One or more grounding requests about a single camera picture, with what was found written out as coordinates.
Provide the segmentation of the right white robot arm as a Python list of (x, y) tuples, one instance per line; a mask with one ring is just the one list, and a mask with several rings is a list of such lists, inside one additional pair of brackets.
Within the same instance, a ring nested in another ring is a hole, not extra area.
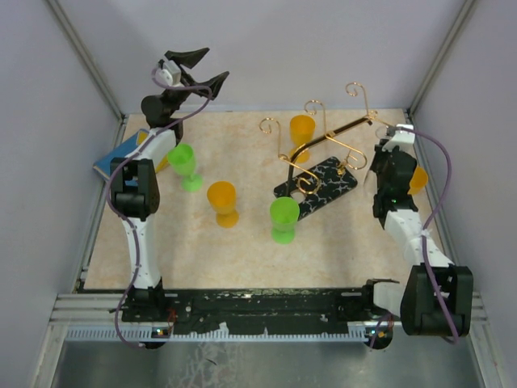
[(367, 177), (373, 180), (372, 214), (398, 245), (410, 266), (407, 282), (372, 280), (361, 299), (362, 313), (372, 320), (391, 314), (407, 335), (434, 335), (456, 340), (469, 333), (473, 274), (455, 265), (437, 246), (422, 222), (411, 181), (418, 163), (407, 148), (382, 139), (374, 148)]

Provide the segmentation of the clear wine glass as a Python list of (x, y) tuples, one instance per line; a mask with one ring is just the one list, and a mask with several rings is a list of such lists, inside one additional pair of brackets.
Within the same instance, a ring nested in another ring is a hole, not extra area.
[[(375, 136), (377, 145), (389, 139), (388, 131), (388, 125), (381, 125), (378, 128), (376, 128)], [(368, 168), (368, 171), (365, 175), (363, 190), (369, 196), (372, 196), (376, 193), (376, 174), (371, 170), (371, 168)]]

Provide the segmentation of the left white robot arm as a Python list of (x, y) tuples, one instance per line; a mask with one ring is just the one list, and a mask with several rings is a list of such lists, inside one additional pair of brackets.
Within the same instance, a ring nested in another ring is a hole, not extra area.
[(158, 321), (168, 311), (154, 240), (154, 216), (160, 205), (155, 168), (183, 137), (183, 121), (174, 118), (190, 95), (214, 100), (229, 76), (220, 73), (197, 82), (189, 70), (208, 48), (188, 52), (167, 51), (152, 70), (152, 79), (163, 89), (141, 101), (149, 135), (132, 152), (110, 162), (107, 203), (122, 221), (128, 240), (131, 280), (117, 310), (125, 322)]

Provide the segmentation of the gold wine glass rack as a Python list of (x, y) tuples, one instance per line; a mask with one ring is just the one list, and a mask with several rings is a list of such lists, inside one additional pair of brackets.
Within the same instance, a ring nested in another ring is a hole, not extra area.
[[(282, 130), (281, 123), (274, 117), (265, 117), (259, 124), (262, 133), (270, 134), (277, 132), (277, 158), (288, 165), (288, 177), (274, 190), (275, 199), (282, 196), (289, 196), (294, 199), (300, 207), (298, 221), (322, 209), (331, 202), (347, 194), (358, 184), (352, 172), (363, 170), (368, 163), (366, 154), (338, 139), (338, 136), (357, 128), (362, 124), (371, 125), (375, 121), (381, 122), (377, 111), (369, 106), (368, 93), (366, 88), (359, 82), (349, 82), (345, 86), (346, 93), (351, 97), (362, 95), (364, 99), (364, 114), (345, 124), (338, 129), (329, 129), (327, 124), (326, 106), (317, 99), (311, 99), (304, 105), (303, 115), (314, 118), (321, 116), (322, 133), (313, 136), (313, 139), (298, 148), (296, 153), (289, 157), (282, 151)], [(329, 157), (313, 167), (304, 167), (300, 157), (311, 149), (332, 142), (344, 148), (347, 153), (344, 158), (337, 159)]]

